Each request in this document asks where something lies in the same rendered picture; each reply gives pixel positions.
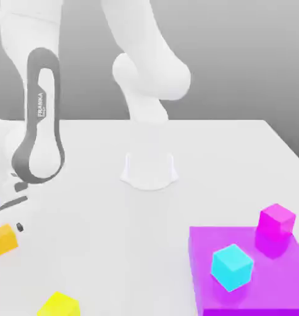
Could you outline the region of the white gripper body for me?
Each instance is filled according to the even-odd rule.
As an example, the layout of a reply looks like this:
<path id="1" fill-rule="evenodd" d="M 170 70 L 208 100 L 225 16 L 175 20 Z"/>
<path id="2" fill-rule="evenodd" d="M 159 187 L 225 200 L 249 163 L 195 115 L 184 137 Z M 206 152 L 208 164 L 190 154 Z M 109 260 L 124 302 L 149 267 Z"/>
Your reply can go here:
<path id="1" fill-rule="evenodd" d="M 14 223 L 27 204 L 28 197 L 26 195 L 14 198 L 9 202 L 0 203 L 0 225 Z"/>

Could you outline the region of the small orange cube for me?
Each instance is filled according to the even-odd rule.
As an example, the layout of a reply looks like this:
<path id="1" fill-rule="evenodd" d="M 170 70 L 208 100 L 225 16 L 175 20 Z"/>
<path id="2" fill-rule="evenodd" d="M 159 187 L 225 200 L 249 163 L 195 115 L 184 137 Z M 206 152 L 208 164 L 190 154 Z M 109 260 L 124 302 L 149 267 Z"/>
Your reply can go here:
<path id="1" fill-rule="evenodd" d="M 18 247 L 17 237 L 9 224 L 0 227 L 0 255 Z"/>

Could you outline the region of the small yellow cube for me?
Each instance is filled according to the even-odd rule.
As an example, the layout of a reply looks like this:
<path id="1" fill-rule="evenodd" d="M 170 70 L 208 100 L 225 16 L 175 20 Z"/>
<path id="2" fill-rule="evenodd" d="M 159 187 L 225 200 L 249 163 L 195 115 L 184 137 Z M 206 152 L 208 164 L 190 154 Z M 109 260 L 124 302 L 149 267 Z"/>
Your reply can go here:
<path id="1" fill-rule="evenodd" d="M 79 302 L 57 291 L 44 303 L 36 316 L 80 316 Z"/>

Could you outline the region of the small cyan cube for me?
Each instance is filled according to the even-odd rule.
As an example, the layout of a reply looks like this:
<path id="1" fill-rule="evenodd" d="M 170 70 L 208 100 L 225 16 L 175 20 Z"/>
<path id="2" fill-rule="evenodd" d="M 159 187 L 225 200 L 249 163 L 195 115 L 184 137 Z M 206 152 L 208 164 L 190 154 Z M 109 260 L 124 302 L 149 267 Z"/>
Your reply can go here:
<path id="1" fill-rule="evenodd" d="M 227 291 L 232 292 L 251 280 L 254 260 L 236 244 L 213 253 L 211 275 Z"/>

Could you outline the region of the small magenta cube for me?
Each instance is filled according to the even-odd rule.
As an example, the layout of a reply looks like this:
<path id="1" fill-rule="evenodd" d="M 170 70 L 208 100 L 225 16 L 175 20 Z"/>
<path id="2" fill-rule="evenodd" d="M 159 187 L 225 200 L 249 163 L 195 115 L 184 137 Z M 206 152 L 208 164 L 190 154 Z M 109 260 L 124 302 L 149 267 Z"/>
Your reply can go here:
<path id="1" fill-rule="evenodd" d="M 292 235 L 295 220 L 292 211 L 273 204 L 260 212 L 257 231 L 271 241 L 283 241 Z"/>

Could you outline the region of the large purple box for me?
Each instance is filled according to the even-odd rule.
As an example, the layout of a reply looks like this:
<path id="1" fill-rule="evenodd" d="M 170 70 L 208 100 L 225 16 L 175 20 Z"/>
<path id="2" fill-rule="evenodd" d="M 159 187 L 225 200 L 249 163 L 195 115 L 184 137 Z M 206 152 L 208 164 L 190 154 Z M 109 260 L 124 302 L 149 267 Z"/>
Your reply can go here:
<path id="1" fill-rule="evenodd" d="M 236 244 L 254 261 L 251 281 L 226 291 L 211 275 L 212 256 Z M 188 252 L 198 316 L 299 316 L 299 243 L 274 244 L 255 227 L 190 227 Z"/>

